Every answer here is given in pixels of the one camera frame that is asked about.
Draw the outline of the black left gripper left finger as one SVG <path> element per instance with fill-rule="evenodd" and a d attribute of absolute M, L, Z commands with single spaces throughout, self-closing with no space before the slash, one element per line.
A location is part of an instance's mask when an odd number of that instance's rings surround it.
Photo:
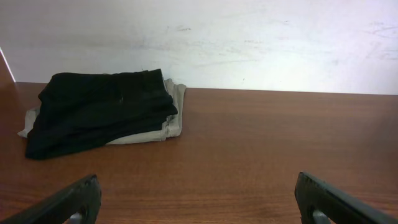
<path fill-rule="evenodd" d="M 91 174 L 1 223 L 64 223 L 77 215 L 78 223 L 95 223 L 101 206 L 101 187 Z"/>

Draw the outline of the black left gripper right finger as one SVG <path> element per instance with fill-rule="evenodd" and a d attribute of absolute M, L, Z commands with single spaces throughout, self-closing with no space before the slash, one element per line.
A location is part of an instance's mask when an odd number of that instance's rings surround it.
<path fill-rule="evenodd" d="M 366 205 L 307 172 L 298 174 L 294 195 L 302 224 L 397 224 L 394 217 Z"/>

